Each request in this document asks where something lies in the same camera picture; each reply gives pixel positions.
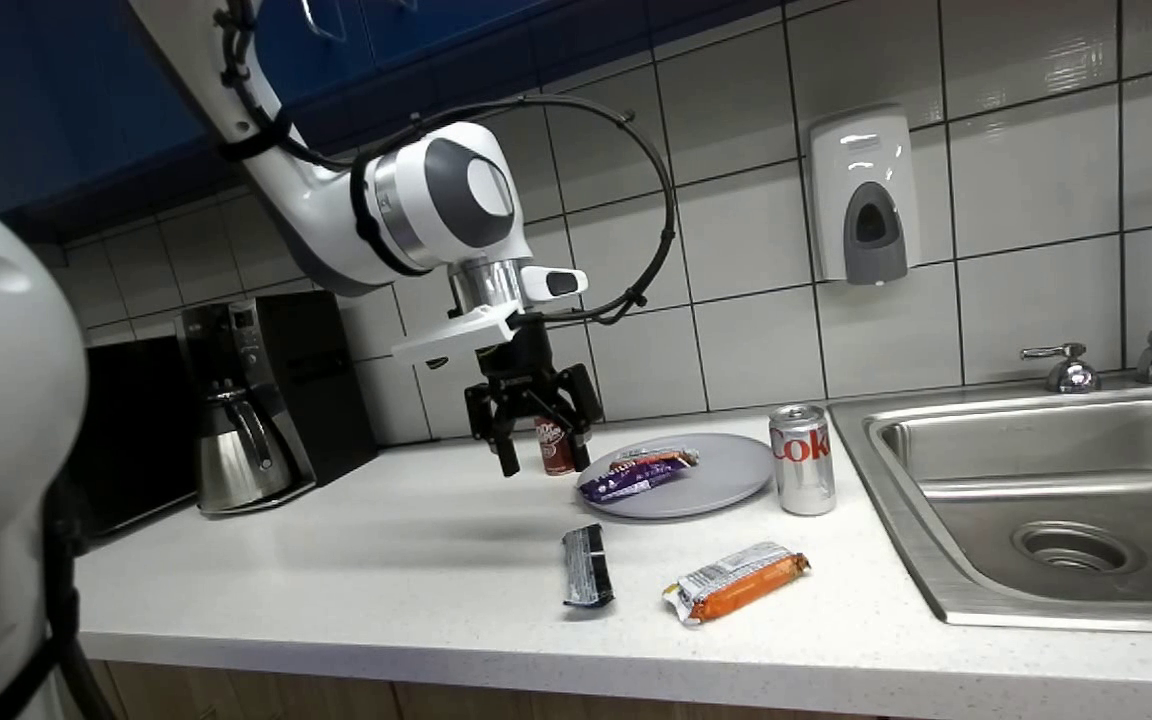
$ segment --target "soap dispenser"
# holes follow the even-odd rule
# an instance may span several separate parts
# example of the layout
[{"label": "soap dispenser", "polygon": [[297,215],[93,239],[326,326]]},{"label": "soap dispenser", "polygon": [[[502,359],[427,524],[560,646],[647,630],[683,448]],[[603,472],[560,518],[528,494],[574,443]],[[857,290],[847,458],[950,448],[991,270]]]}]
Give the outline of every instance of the soap dispenser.
[{"label": "soap dispenser", "polygon": [[919,263],[919,197],[901,108],[810,128],[818,282],[887,286]]}]

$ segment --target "stainless steel sink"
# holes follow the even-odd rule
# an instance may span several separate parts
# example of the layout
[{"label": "stainless steel sink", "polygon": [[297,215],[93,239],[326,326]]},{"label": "stainless steel sink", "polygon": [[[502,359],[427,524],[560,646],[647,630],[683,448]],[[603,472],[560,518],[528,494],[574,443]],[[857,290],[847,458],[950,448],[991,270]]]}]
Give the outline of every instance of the stainless steel sink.
[{"label": "stainless steel sink", "polygon": [[948,624],[1152,630],[1152,390],[831,417]]}]

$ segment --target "white countertop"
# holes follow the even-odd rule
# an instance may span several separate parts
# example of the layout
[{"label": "white countertop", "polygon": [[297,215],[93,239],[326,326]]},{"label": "white countertop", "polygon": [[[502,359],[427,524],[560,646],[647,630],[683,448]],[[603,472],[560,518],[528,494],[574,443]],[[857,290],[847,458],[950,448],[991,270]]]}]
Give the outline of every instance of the white countertop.
[{"label": "white countertop", "polygon": [[[598,428],[591,458],[695,428],[763,440],[763,417],[704,417]],[[1152,718],[1152,635],[948,630],[901,567],[845,443],[835,480],[838,504],[815,522],[757,495],[631,524],[584,511],[573,478],[539,478],[536,458],[502,480],[483,443],[385,451],[288,507],[245,522],[186,507],[83,557],[83,650],[134,666],[882,718]],[[591,522],[616,606],[573,619],[560,535]],[[664,614],[664,584],[757,542],[807,551],[810,576],[704,630]]]}]

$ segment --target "aluminum can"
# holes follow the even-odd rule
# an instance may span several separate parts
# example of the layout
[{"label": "aluminum can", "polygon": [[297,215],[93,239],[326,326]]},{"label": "aluminum can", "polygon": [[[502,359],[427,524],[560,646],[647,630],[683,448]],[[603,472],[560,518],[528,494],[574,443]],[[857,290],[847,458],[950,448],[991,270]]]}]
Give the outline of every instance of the aluminum can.
[{"label": "aluminum can", "polygon": [[831,511],[835,484],[831,484],[825,410],[785,404],[770,412],[766,428],[770,428],[770,458],[777,458],[770,494],[781,507],[790,518]]}]

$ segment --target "coffee maker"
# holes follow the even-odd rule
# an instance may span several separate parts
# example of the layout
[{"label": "coffee maker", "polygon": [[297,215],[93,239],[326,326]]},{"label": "coffee maker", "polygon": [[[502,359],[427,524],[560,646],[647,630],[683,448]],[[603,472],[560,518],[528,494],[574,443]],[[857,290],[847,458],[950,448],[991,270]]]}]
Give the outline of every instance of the coffee maker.
[{"label": "coffee maker", "polygon": [[326,294],[186,310],[182,345],[202,396],[202,518],[288,504],[380,451]]}]

